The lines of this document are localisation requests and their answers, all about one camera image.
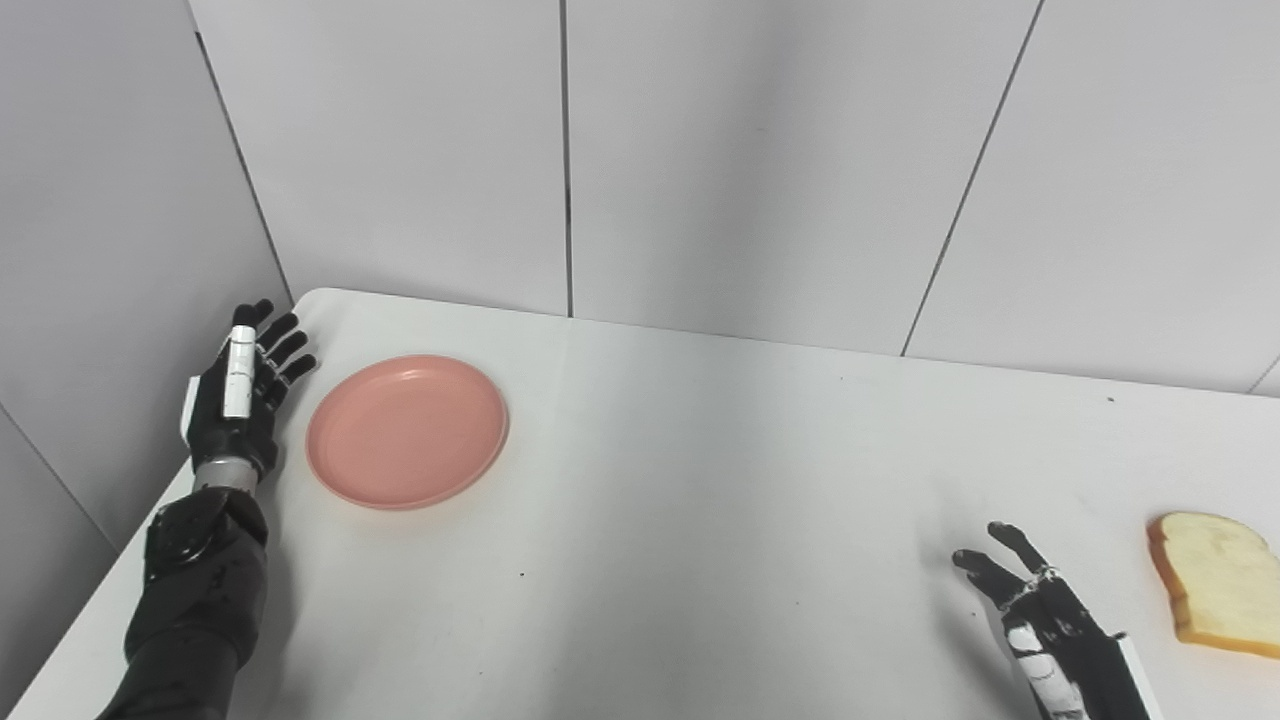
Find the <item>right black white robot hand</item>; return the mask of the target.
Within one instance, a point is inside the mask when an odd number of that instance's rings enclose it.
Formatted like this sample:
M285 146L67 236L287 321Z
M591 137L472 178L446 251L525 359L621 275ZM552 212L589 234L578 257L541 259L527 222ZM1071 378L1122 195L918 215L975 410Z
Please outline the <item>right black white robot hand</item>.
M1041 717L1162 719L1129 634L1107 633L1020 528L992 521L987 532L1018 556L1028 578L975 550L957 550L951 561L995 606Z

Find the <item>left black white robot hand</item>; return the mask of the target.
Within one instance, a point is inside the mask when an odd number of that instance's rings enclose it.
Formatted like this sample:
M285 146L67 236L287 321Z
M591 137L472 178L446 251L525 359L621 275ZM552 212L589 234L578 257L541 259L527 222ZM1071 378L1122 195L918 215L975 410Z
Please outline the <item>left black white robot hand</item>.
M180 430L195 491L253 495L276 469L276 414L317 359L298 316L274 311L269 299L237 306L212 364L189 378Z

